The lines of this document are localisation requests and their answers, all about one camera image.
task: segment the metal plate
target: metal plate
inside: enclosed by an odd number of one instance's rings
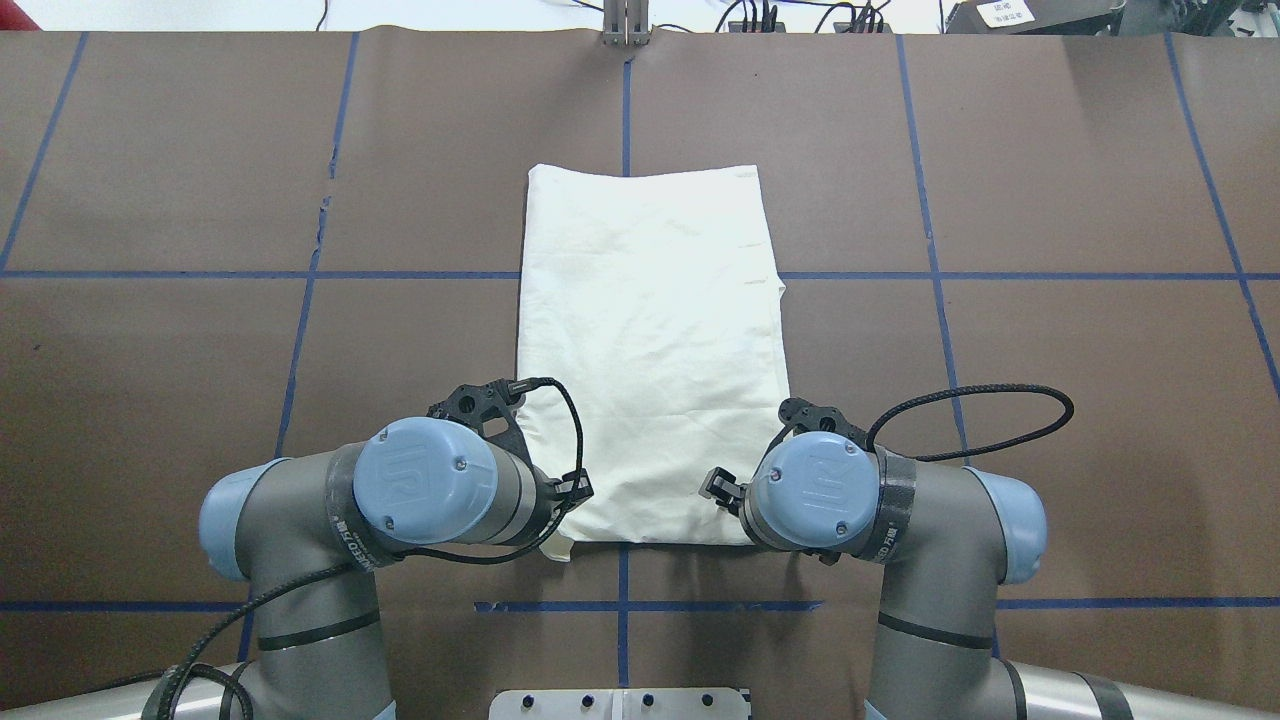
[[[652,700],[645,705],[645,700]],[[750,720],[751,693],[733,688],[506,691],[489,720]]]

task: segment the wire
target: wire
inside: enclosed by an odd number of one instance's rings
[[[1004,393],[1032,393],[1032,395],[1047,395],[1053,400],[1062,404],[1062,415],[1044,425],[1043,428],[1018,436],[1004,442],[997,442],[992,445],[984,445],[974,450],[957,450],[955,452],[941,452],[937,455],[916,455],[913,460],[920,460],[923,462],[936,462],[938,460],[954,460],[956,457],[974,457],[977,455],[986,455],[988,452],[995,452],[997,450],[1005,450],[1014,447],[1015,445],[1023,445],[1024,442],[1030,442],[1037,438],[1042,438],[1050,433],[1055,433],[1071,420],[1071,415],[1075,414],[1075,404],[1071,398],[1066,396],[1065,392],[1060,389],[1051,388],[1048,386],[1037,384],[1023,384],[1023,383],[1000,383],[1000,384],[984,384],[984,386],[961,386],[951,389],[943,389],[933,392],[929,395],[922,395],[920,397],[914,397],[906,402],[895,405],[879,416],[872,427],[867,430],[865,447],[863,450],[872,452],[876,445],[876,436],[888,424],[890,420],[906,413],[913,407],[919,407],[922,405],[929,405],[932,402],[938,402],[941,400],[950,400],[952,397],[961,397],[965,395],[1004,395]]]
[[[168,673],[165,673],[165,676],[156,684],[155,691],[151,692],[151,698],[156,698],[159,693],[159,703],[155,707],[155,712],[146,716],[145,720],[172,720],[175,716],[178,711],[178,696],[182,694],[182,691],[191,682],[192,667],[196,665],[196,659],[200,657],[200,653],[205,652],[205,648],[209,647],[209,643],[212,642],[219,633],[229,628],[241,618],[248,615],[268,602],[271,602],[282,594],[293,592],[312,583],[319,583],[320,580],[335,578],[343,573],[349,573],[351,570],[355,570],[355,565],[346,562],[342,565],[334,565],[333,568],[325,568],[324,570],[316,570],[315,573],[308,573],[282,583],[230,611],[225,618],[214,624],[214,626],[210,628],[204,637],[196,641],[196,644],[191,646],[191,650],[187,652],[187,657],[184,657],[182,662],[174,665]],[[147,700],[148,707],[151,705],[151,698]]]
[[[196,678],[204,678],[205,680],[218,683],[223,687],[224,694],[229,691],[232,697],[234,697],[236,702],[241,706],[241,717],[243,720],[253,720],[253,702],[248,697],[248,691],[244,689],[244,685],[242,685],[238,679],[232,678],[212,665],[205,665],[204,662],[192,665],[191,674]],[[223,712],[220,708],[219,715],[223,717],[230,717],[230,703],[228,703],[225,698],[223,700],[223,707],[225,707],[227,712]]]
[[[831,5],[827,6],[827,12],[823,13],[822,18],[818,20],[818,27],[813,28],[814,33],[822,32],[822,26],[827,23],[827,18],[829,18],[831,14],[835,13],[837,8],[849,8],[850,27],[852,27],[856,23],[858,8],[854,8],[852,3],[832,3]]]
[[[712,32],[719,32],[719,29],[724,27],[724,20],[728,19],[728,14],[733,12],[733,8],[737,8],[741,4],[742,0],[733,0],[732,3],[730,3],[728,8],[724,8],[724,14],[721,15],[721,22],[716,23],[716,29],[713,29]]]

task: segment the folded white towel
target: folded white towel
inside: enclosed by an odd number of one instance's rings
[[[714,465],[754,468],[780,428],[782,291],[755,167],[530,170],[517,374],[568,388],[595,487],[566,538],[749,543],[698,488]],[[531,393],[520,424],[540,466],[572,468],[556,393]]]

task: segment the metal bracket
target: metal bracket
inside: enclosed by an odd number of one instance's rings
[[[750,698],[735,688],[506,691],[489,720],[750,720]]]
[[[604,0],[604,44],[649,44],[649,0]]]

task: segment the label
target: label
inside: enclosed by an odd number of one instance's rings
[[[978,14],[982,15],[982,22],[987,23],[987,27],[1020,26],[1036,20],[1036,15],[1032,14],[1024,0],[1000,0],[998,3],[978,5]]]

